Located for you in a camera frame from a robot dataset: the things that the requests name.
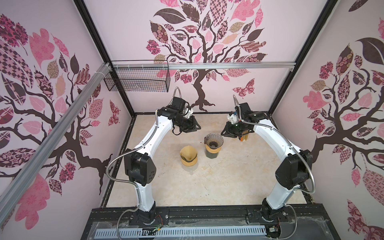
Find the orange coffee filter pack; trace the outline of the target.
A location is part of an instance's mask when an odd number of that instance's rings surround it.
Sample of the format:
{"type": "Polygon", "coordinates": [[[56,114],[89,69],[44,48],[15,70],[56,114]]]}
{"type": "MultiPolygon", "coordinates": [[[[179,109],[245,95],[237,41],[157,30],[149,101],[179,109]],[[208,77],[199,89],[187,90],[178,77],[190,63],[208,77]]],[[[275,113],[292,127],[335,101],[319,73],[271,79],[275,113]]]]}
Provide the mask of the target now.
{"type": "Polygon", "coordinates": [[[241,142],[247,141],[248,138],[249,138],[249,132],[243,132],[242,136],[240,137],[240,141],[241,142]]]}

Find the grey glass dripper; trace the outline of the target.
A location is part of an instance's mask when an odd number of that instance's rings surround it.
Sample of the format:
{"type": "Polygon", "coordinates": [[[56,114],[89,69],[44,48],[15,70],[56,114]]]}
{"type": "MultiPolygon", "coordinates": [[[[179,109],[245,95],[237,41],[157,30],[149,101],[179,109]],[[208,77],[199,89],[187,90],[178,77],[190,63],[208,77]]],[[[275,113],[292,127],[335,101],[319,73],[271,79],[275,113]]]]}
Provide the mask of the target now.
{"type": "Polygon", "coordinates": [[[224,139],[220,134],[210,133],[205,136],[204,143],[210,149],[215,150],[222,147],[224,139]]]}

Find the grey glass measuring cup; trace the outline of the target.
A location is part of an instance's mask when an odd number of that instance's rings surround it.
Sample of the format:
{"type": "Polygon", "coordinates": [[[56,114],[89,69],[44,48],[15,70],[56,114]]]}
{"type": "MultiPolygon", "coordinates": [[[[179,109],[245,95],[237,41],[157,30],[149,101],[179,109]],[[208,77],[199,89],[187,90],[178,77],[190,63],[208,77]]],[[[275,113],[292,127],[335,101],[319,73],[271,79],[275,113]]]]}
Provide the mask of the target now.
{"type": "Polygon", "coordinates": [[[215,159],[218,157],[219,153],[210,153],[210,152],[205,152],[206,157],[209,159],[215,159]]]}

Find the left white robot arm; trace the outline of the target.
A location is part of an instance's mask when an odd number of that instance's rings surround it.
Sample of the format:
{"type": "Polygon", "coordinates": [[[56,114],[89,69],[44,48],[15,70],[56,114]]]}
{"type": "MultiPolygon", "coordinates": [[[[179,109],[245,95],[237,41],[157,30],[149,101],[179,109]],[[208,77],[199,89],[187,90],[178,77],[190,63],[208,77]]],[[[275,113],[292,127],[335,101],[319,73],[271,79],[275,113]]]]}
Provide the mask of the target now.
{"type": "Polygon", "coordinates": [[[186,115],[170,108],[156,110],[155,123],[150,131],[134,150],[124,156],[126,175],[129,181],[135,184],[137,191],[139,218],[147,223],[154,221],[156,213],[156,202],[151,186],[157,172],[153,158],[165,135],[175,127],[179,127],[181,133],[201,129],[192,110],[186,115]]]}

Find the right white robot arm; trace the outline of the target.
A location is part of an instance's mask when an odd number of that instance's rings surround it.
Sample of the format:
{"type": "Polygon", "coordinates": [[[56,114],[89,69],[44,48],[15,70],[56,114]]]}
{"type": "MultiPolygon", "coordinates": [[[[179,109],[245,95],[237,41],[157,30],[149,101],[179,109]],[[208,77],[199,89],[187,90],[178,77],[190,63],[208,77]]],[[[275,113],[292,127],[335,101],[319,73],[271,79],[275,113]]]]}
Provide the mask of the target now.
{"type": "Polygon", "coordinates": [[[238,112],[231,112],[227,119],[221,132],[223,137],[241,139],[256,133],[274,150],[280,161],[275,171],[277,183],[262,202],[261,215],[265,221],[271,222],[277,218],[295,192],[314,193],[315,185],[311,191],[302,188],[307,180],[314,182],[312,153],[300,149],[284,137],[266,113],[247,112],[244,117],[239,117],[238,112]]]}

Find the rear aluminium rail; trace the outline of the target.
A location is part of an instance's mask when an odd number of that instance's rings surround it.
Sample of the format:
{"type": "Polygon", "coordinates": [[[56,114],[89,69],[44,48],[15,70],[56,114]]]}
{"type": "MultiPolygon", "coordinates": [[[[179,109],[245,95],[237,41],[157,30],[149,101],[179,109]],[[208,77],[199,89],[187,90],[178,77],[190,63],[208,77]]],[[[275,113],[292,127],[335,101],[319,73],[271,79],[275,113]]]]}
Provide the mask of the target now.
{"type": "Polygon", "coordinates": [[[205,69],[294,69],[295,62],[256,62],[256,63],[113,63],[115,68],[167,68],[169,70],[205,70],[205,69]]]}

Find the aluminium rail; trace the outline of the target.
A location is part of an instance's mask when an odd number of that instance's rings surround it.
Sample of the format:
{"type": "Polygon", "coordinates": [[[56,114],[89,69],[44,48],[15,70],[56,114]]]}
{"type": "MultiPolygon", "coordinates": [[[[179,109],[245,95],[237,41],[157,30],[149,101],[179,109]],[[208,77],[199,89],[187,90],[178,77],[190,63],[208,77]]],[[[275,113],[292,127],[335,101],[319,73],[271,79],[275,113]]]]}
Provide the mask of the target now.
{"type": "Polygon", "coordinates": [[[113,63],[115,68],[167,68],[169,70],[205,70],[205,69],[294,69],[295,62],[256,62],[256,63],[113,63]]]}
{"type": "Polygon", "coordinates": [[[25,164],[20,173],[14,178],[14,180],[6,188],[5,192],[1,195],[1,224],[3,224],[11,214],[12,210],[31,185],[44,163],[49,159],[51,153],[55,150],[70,125],[79,115],[82,107],[84,107],[94,90],[97,88],[98,84],[100,84],[110,70],[110,63],[103,63],[98,68],[98,70],[91,77],[89,83],[83,88],[83,91],[53,128],[52,132],[36,149],[32,158],[25,164]]]}

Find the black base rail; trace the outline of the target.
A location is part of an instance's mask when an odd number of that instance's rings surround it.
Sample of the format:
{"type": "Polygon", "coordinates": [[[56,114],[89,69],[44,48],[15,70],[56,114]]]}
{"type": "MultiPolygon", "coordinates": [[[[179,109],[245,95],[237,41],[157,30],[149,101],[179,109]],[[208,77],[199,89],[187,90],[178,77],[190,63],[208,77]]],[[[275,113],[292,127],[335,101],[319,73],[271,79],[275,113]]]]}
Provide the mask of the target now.
{"type": "Polygon", "coordinates": [[[139,218],[134,208],[98,208],[91,211],[83,240],[119,240],[125,228],[265,226],[265,236],[197,237],[139,240],[337,240],[330,217],[321,204],[285,206],[271,222],[261,215],[262,205],[157,207],[154,221],[139,218]]]}

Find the left aluminium rail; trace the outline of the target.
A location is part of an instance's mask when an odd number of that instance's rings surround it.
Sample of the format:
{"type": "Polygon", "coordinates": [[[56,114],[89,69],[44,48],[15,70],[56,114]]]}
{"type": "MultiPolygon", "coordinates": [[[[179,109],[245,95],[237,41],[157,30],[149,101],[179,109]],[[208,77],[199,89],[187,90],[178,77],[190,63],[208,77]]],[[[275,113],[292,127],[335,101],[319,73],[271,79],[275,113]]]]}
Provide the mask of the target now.
{"type": "Polygon", "coordinates": [[[14,178],[14,180],[6,188],[5,192],[1,195],[1,224],[3,224],[11,214],[12,210],[31,185],[44,163],[49,159],[51,153],[55,150],[70,125],[79,115],[82,107],[84,107],[94,90],[97,88],[98,84],[100,84],[110,70],[110,63],[103,63],[98,68],[98,70],[91,77],[89,83],[83,88],[83,91],[53,128],[52,132],[36,149],[32,158],[25,164],[20,173],[14,178]]]}

